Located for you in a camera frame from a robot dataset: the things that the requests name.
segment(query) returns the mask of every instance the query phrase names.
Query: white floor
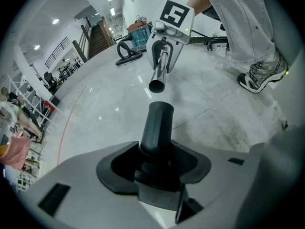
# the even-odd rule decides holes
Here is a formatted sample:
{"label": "white floor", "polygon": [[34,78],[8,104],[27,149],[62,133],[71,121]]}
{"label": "white floor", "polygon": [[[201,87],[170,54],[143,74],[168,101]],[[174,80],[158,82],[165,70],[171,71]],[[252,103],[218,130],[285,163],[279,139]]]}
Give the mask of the white floor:
{"label": "white floor", "polygon": [[43,141],[42,175],[57,166],[58,158],[61,163],[141,140],[148,106],[154,101],[173,105],[172,138],[190,147],[196,143],[248,152],[282,128],[284,117],[270,95],[272,88],[253,94],[239,86],[236,78],[248,66],[233,66],[225,48],[210,52],[202,44],[185,46],[161,94],[148,89],[153,70],[146,53],[119,67],[119,57],[105,65],[104,55],[96,57],[100,67],[62,99],[60,111],[52,116],[57,126],[49,126]]}

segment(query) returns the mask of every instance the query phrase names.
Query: sneaker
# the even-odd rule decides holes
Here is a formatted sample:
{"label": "sneaker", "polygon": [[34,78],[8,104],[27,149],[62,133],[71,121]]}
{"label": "sneaker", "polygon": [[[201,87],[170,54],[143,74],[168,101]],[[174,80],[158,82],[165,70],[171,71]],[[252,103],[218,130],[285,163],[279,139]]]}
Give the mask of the sneaker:
{"label": "sneaker", "polygon": [[259,93],[269,82],[278,82],[288,66],[278,51],[275,52],[275,59],[270,62],[257,62],[250,65],[248,73],[241,73],[237,77],[239,84],[252,93]]}

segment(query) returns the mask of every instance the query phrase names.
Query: wooden handrail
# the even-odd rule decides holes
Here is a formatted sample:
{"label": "wooden handrail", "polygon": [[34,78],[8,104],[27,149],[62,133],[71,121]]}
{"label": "wooden handrail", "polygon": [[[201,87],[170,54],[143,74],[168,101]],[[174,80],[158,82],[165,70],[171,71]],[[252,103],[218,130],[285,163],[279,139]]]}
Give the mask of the wooden handrail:
{"label": "wooden handrail", "polygon": [[109,47],[113,46],[113,41],[112,41],[111,36],[109,35],[109,29],[108,29],[108,26],[107,26],[107,23],[106,23],[106,20],[104,17],[102,17],[102,21],[99,23],[99,26],[104,34],[104,37],[108,43],[108,46]]}
{"label": "wooden handrail", "polygon": [[79,44],[77,43],[76,40],[72,41],[72,44],[74,45],[77,53],[79,54],[79,56],[81,57],[81,60],[86,63],[88,60],[86,58],[86,56],[84,55],[83,51],[81,50]]}

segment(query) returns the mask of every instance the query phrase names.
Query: white robotic arm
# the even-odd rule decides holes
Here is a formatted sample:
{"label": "white robotic arm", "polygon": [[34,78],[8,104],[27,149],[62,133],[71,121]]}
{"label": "white robotic arm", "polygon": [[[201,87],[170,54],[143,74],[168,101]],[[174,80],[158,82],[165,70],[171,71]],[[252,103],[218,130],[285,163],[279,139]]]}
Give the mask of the white robotic arm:
{"label": "white robotic arm", "polygon": [[149,88],[160,93],[165,88],[165,76],[173,70],[184,44],[188,44],[193,27],[194,9],[165,0],[156,13],[146,49],[155,73]]}

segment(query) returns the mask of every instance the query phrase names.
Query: metal rod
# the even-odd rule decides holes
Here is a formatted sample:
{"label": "metal rod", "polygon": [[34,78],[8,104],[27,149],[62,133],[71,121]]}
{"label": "metal rod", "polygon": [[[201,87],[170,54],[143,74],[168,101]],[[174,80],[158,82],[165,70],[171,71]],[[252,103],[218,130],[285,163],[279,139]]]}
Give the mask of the metal rod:
{"label": "metal rod", "polygon": [[81,44],[80,44],[81,48],[82,48],[82,46],[83,46],[85,40],[86,40],[86,39],[85,39],[85,35],[84,35],[83,38],[82,38],[82,40],[81,40]]}
{"label": "metal rod", "polygon": [[[11,79],[11,77],[8,75],[9,80],[11,81],[11,83],[13,84],[13,86],[17,89],[17,92],[20,92],[20,95],[22,96],[23,99],[25,99],[26,102],[28,102],[28,104],[35,109],[41,116],[44,116],[42,114],[42,112],[40,112],[37,108],[35,108],[35,106],[23,95],[23,93],[17,88],[17,86],[15,85],[15,83],[13,82],[13,80]],[[50,120],[49,118],[46,117],[46,119],[48,121],[50,121],[53,125],[57,126],[52,120]]]}
{"label": "metal rod", "polygon": [[[49,112],[50,112],[50,108],[48,108],[48,110],[47,110],[47,112],[46,112],[46,115],[48,115],[48,114],[49,114]],[[42,123],[43,123],[44,119],[45,119],[45,116],[42,118],[42,121],[41,121],[40,125],[42,125]]]}
{"label": "metal rod", "polygon": [[161,59],[152,75],[151,82],[148,85],[149,90],[151,90],[152,93],[158,94],[163,92],[165,89],[167,58],[167,52],[163,52]]}
{"label": "metal rod", "polygon": [[[35,108],[37,108],[39,103],[40,103],[40,101],[36,104]],[[35,110],[33,111],[33,114],[35,114]]]}
{"label": "metal rod", "polygon": [[81,25],[81,29],[82,29],[82,31],[84,32],[84,34],[85,34],[87,40],[89,41],[90,38],[89,38],[89,36],[88,36],[88,34],[87,34],[87,31],[86,31],[86,29],[85,29],[85,27],[84,27],[83,25]]}
{"label": "metal rod", "polygon": [[[34,91],[32,91],[32,92],[34,92]],[[29,96],[32,94],[32,92],[30,92],[30,94],[27,96],[27,99],[29,98]]]}
{"label": "metal rod", "polygon": [[81,39],[82,39],[83,34],[84,34],[84,32],[82,32],[82,34],[81,34],[80,41],[78,42],[79,45],[81,44]]}
{"label": "metal rod", "polygon": [[86,41],[87,40],[85,40],[85,43],[84,43],[84,45],[83,45],[83,49],[82,49],[82,51],[85,53],[85,45],[86,45]]}

